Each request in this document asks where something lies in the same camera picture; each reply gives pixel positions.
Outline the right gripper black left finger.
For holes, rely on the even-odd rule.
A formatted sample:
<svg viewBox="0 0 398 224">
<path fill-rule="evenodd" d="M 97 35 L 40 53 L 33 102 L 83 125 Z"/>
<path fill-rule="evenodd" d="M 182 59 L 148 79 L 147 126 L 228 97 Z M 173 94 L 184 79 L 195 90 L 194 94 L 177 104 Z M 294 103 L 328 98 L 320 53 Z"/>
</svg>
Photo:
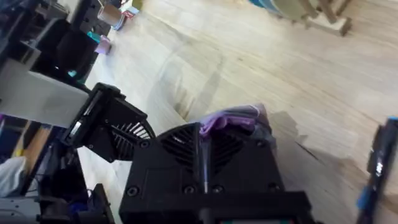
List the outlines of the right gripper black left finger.
<svg viewBox="0 0 398 224">
<path fill-rule="evenodd" d="M 203 200 L 199 123 L 172 128 L 135 151 L 123 202 Z"/>
</svg>

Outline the black ribbed finger of the left gripper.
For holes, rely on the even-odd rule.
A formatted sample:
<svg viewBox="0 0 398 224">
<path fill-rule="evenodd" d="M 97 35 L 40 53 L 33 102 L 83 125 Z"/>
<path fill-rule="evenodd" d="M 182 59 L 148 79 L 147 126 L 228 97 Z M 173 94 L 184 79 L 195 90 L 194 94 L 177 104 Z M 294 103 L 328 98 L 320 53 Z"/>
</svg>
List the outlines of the black ribbed finger of the left gripper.
<svg viewBox="0 0 398 224">
<path fill-rule="evenodd" d="M 115 160 L 132 161 L 134 151 L 143 144 L 145 147 L 155 138 L 155 133 L 147 120 L 136 123 L 118 124 L 111 126 L 113 135 L 113 149 Z"/>
</svg>

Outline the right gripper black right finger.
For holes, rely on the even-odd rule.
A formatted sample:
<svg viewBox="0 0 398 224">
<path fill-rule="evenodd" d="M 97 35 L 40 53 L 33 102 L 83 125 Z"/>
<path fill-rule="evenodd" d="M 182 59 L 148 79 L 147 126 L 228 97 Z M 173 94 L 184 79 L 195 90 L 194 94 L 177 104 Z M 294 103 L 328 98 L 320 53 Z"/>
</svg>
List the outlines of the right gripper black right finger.
<svg viewBox="0 0 398 224">
<path fill-rule="evenodd" d="M 272 136 L 216 130 L 203 140 L 201 169 L 206 193 L 284 191 Z"/>
</svg>

